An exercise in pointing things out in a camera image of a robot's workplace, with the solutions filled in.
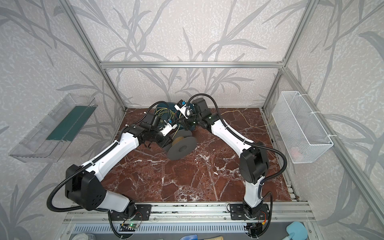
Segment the dark grey foam spool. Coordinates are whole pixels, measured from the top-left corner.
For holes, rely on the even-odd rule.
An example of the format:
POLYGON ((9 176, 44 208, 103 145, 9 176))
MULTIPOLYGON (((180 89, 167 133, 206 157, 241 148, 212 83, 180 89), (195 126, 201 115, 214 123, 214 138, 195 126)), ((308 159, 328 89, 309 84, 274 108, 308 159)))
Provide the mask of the dark grey foam spool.
POLYGON ((191 154, 197 147, 197 139, 192 131, 180 130, 172 138, 172 142, 163 149, 167 153, 167 158, 172 161, 180 160, 191 154))

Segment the teal bin with yellow cables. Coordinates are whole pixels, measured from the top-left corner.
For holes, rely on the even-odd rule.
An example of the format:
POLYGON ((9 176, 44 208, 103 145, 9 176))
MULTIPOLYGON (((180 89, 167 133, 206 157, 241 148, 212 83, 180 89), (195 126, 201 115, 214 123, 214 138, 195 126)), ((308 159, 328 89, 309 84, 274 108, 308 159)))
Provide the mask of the teal bin with yellow cables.
POLYGON ((174 102, 168 102, 169 108, 166 104, 160 103, 155 108, 155 114, 160 117, 158 127, 163 127, 168 118, 171 118, 172 122, 180 117, 180 112, 175 109, 174 102))

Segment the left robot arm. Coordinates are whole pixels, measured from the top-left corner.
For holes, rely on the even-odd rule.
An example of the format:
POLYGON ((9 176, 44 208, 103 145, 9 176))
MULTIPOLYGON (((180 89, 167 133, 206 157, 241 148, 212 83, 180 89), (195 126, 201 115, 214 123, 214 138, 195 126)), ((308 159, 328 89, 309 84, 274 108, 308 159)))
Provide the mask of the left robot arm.
POLYGON ((147 113, 139 123, 124 127, 117 139, 97 156, 80 166, 70 166, 66 170, 66 178, 48 196, 47 208, 57 213, 81 209, 117 212, 126 219, 133 218, 137 212, 135 201, 106 190, 102 181, 128 153, 145 142, 156 143, 161 148, 172 142, 169 133, 176 128, 176 122, 168 120, 159 129, 159 120, 159 116, 147 113), (61 188, 65 188, 65 196, 77 206, 70 208, 54 206, 54 197, 61 188))

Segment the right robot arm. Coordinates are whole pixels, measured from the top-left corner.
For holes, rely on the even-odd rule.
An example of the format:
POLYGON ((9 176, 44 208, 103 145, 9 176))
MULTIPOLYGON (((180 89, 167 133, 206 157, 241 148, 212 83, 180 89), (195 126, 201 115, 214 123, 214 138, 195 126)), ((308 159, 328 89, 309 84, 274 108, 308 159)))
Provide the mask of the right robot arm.
POLYGON ((280 176, 286 170, 287 157, 279 150, 247 139, 232 128, 223 119, 216 101, 207 94, 196 94, 188 101, 180 100, 175 104, 175 109, 180 112, 177 122, 187 130, 199 125, 223 140, 239 156, 239 171, 246 182, 243 212, 247 219, 256 219, 266 205, 262 188, 265 182, 280 176), (268 151, 279 155, 283 160, 280 170, 270 176, 268 176, 270 167, 268 151))

